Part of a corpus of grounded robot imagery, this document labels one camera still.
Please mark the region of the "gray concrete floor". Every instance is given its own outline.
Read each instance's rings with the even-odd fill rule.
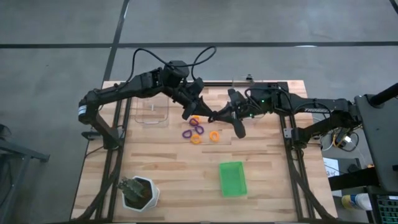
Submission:
[[[112,42],[122,0],[0,0],[0,44]],[[398,39],[388,0],[132,0],[121,42],[384,41]],[[151,49],[165,60],[191,62],[200,49]],[[111,80],[125,80],[133,49],[119,49]],[[108,49],[1,49],[0,123],[13,141],[50,153],[33,161],[14,223],[68,220],[89,127],[77,120],[84,94],[101,86]],[[207,80],[305,80],[309,97],[375,93],[397,81],[397,47],[220,48],[195,69]],[[140,53],[136,72],[160,66]],[[371,163],[363,133],[358,150],[325,157]],[[339,215],[359,220],[360,215]]]

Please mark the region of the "table frame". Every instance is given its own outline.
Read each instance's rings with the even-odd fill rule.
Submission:
[[[233,82],[205,82],[206,87],[229,87],[229,86],[248,86],[248,82],[239,82],[239,83],[233,83]],[[130,114],[130,107],[131,107],[131,100],[132,98],[127,99],[126,102],[126,109],[124,112],[124,118],[123,118],[123,129],[127,130],[128,126],[128,121],[129,121],[129,114]],[[114,114],[114,119],[113,119],[113,126],[116,127],[119,122],[119,115],[121,112],[121,101],[118,101],[116,103],[116,109],[115,109],[115,114]],[[291,128],[296,127],[295,123],[295,118],[293,115],[289,116],[289,121],[290,121],[290,126]],[[343,221],[338,221],[335,219],[330,219],[332,218],[331,215],[327,213],[327,211],[322,207],[320,202],[316,199],[314,194],[312,194],[309,186],[308,186],[308,179],[307,179],[307,173],[305,170],[305,164],[304,164],[304,159],[301,153],[297,153],[297,161],[298,161],[298,171],[295,167],[294,160],[292,157],[291,151],[293,150],[292,144],[291,144],[291,138],[283,134],[283,130],[287,129],[287,124],[285,117],[280,116],[280,127],[282,130],[282,136],[284,138],[284,144],[285,144],[285,151],[286,151],[286,156],[287,156],[287,164],[289,168],[289,175],[290,175],[290,182],[292,185],[292,192],[294,196],[294,203],[295,203],[295,211],[297,214],[297,221],[302,223],[355,223],[355,222],[343,222]],[[105,167],[104,167],[104,172],[103,172],[103,178],[101,181],[101,188],[97,194],[97,196],[94,198],[92,203],[88,206],[85,212],[83,212],[82,215],[80,215],[76,219],[72,219],[68,222],[63,222],[63,223],[112,223],[113,222],[113,214],[114,214],[114,206],[116,203],[116,192],[117,188],[116,185],[119,180],[119,175],[121,171],[121,163],[122,163],[122,158],[123,158],[123,150],[124,150],[124,142],[126,139],[126,135],[123,134],[121,137],[121,142],[122,146],[117,149],[117,157],[116,157],[116,163],[114,165],[113,171],[110,172],[110,166],[111,166],[111,161],[112,161],[112,156],[114,151],[108,151],[106,155],[106,160],[105,160]],[[307,206],[307,211],[308,211],[308,218],[304,218],[303,216],[303,210],[302,206],[300,203],[300,195],[299,195],[299,189],[297,186],[300,186],[300,188],[304,192],[305,196],[305,202]],[[104,198],[107,193],[107,191],[111,188],[111,196],[109,200],[109,207],[107,211],[106,217],[103,217],[103,204],[104,204]],[[315,218],[315,212],[314,208],[317,210],[319,215],[322,217],[322,219],[317,219]],[[154,222],[142,222],[141,224],[150,224]]]

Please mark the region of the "wooden tabletop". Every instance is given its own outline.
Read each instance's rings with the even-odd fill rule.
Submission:
[[[291,93],[307,97],[302,80],[287,82]],[[113,83],[105,82],[103,87]],[[205,88],[202,95],[206,104],[213,110],[220,110],[229,100],[227,89]],[[110,103],[100,111],[108,124],[113,120],[115,106],[116,103]],[[160,190],[160,197],[155,208],[137,213],[123,208],[121,192],[118,190],[115,222],[297,221],[285,147],[276,114],[244,121],[246,137],[243,139],[235,136],[232,125],[221,122],[208,124],[205,122],[207,118],[203,118],[201,125],[205,133],[202,143],[194,145],[181,136],[189,125],[188,121],[181,118],[183,110],[180,105],[170,100],[168,123],[149,127],[138,122],[152,118],[163,120],[167,110],[146,116],[145,113],[151,112],[137,110],[137,106],[142,106],[142,99],[133,98],[121,177],[139,175],[152,179]],[[295,117],[299,127],[306,127],[313,122],[311,114],[300,113]],[[220,133],[219,142],[209,140],[210,131]],[[102,140],[90,142],[88,152],[101,145]],[[328,212],[337,217],[319,147],[308,145],[304,152],[311,191]],[[98,193],[105,157],[106,151],[99,150],[85,159],[72,218],[81,215]],[[248,188],[246,196],[224,198],[221,194],[218,166],[221,162],[229,161],[243,161]],[[304,216],[307,217],[302,192],[300,198]],[[105,203],[104,210],[107,209],[108,204]]]

